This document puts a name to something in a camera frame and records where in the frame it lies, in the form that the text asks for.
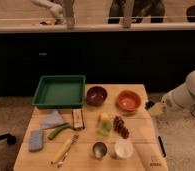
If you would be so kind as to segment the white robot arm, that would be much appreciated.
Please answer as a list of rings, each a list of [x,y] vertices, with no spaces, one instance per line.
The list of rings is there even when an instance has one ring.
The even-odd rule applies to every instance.
[[[178,112],[187,109],[195,117],[195,70],[190,72],[183,84],[164,94],[160,102],[148,108],[152,116],[167,111]]]

